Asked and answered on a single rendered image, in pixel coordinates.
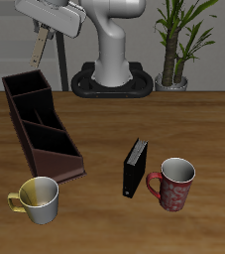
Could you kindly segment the yellow and white mug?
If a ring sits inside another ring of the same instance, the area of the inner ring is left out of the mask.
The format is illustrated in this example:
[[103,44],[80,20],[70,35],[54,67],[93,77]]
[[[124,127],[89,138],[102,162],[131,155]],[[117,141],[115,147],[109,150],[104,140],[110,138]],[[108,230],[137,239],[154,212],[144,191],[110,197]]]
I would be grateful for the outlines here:
[[14,212],[27,213],[37,224],[47,224],[57,215],[59,188],[55,180],[36,177],[22,184],[18,192],[10,192],[7,201]]

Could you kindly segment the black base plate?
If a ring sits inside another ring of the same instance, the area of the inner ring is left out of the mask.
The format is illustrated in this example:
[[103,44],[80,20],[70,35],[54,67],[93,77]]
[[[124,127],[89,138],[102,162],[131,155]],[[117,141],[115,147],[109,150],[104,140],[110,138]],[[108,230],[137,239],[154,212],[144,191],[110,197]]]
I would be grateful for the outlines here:
[[118,87],[106,87],[98,84],[91,77],[94,73],[94,62],[85,63],[81,71],[71,80],[71,90],[83,98],[141,98],[148,96],[154,87],[153,79],[143,71],[138,62],[129,62],[133,76],[126,84]]

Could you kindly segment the black book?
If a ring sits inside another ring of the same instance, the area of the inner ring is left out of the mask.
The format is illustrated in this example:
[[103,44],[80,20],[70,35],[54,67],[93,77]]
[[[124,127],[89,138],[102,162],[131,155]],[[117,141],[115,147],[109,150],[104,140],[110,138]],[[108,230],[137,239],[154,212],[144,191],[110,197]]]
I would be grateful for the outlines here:
[[146,168],[148,142],[137,139],[124,161],[123,196],[132,198]]

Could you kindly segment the red patterned mug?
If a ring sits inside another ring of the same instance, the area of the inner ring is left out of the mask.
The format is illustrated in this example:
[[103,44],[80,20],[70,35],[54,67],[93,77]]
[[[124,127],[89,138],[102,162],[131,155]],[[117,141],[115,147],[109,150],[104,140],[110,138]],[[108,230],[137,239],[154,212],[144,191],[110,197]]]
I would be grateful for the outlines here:
[[[192,181],[195,168],[182,158],[166,159],[159,173],[149,173],[146,177],[148,190],[159,200],[167,211],[175,212],[183,209]],[[155,191],[150,184],[153,179],[160,181],[160,190]]]

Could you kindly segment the dark upright post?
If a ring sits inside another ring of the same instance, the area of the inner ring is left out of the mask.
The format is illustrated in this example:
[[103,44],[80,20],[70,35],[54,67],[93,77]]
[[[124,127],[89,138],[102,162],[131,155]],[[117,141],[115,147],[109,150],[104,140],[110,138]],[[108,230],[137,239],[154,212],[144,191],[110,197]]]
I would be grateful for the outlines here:
[[63,33],[61,32],[56,32],[56,48],[57,48],[57,56],[58,56],[58,64],[59,64],[61,89],[62,91],[68,91],[68,77],[67,77],[64,39],[63,39]]

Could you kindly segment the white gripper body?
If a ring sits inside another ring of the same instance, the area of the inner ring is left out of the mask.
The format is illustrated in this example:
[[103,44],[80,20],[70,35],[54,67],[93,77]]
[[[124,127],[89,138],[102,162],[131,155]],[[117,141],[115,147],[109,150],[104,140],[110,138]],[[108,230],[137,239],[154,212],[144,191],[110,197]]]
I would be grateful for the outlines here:
[[70,0],[15,0],[15,8],[71,38],[83,23],[83,8]]

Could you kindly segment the green pot plant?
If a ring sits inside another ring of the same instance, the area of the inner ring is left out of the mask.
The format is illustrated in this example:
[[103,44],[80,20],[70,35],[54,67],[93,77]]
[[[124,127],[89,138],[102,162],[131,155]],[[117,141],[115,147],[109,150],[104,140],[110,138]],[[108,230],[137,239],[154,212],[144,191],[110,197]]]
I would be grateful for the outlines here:
[[208,41],[212,28],[196,38],[202,21],[191,28],[187,27],[187,24],[217,2],[218,0],[206,0],[199,4],[199,1],[196,1],[185,10],[184,0],[166,0],[167,12],[164,13],[159,9],[162,18],[158,19],[156,25],[161,24],[165,29],[163,32],[160,31],[160,35],[166,53],[163,72],[155,78],[156,91],[186,91],[188,80],[182,75],[185,63],[189,60],[197,60],[194,54],[198,50],[214,44],[214,41]]

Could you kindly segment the dark brown desk caddy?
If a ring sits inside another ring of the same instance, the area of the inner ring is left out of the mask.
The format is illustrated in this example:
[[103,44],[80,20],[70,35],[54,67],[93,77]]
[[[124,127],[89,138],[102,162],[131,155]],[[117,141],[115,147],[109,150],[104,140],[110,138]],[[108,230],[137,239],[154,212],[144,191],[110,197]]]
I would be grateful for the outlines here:
[[2,78],[10,117],[33,177],[63,184],[86,175],[83,158],[56,114],[40,70]]

